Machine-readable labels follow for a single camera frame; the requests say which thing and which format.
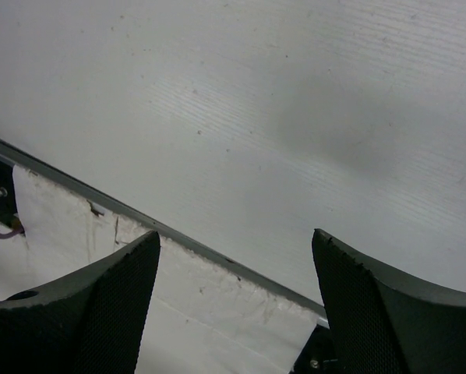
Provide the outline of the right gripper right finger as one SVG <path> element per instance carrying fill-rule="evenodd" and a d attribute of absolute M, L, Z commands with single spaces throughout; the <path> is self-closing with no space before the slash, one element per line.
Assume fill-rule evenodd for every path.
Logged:
<path fill-rule="evenodd" d="M 321 229 L 312 257 L 342 373 L 466 373 L 466 292 L 373 259 Z"/>

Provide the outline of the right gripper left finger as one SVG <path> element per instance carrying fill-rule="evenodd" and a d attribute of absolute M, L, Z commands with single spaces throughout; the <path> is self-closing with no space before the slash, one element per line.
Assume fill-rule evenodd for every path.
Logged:
<path fill-rule="evenodd" d="M 133 373 L 160 237 L 0 301 L 0 373 Z"/>

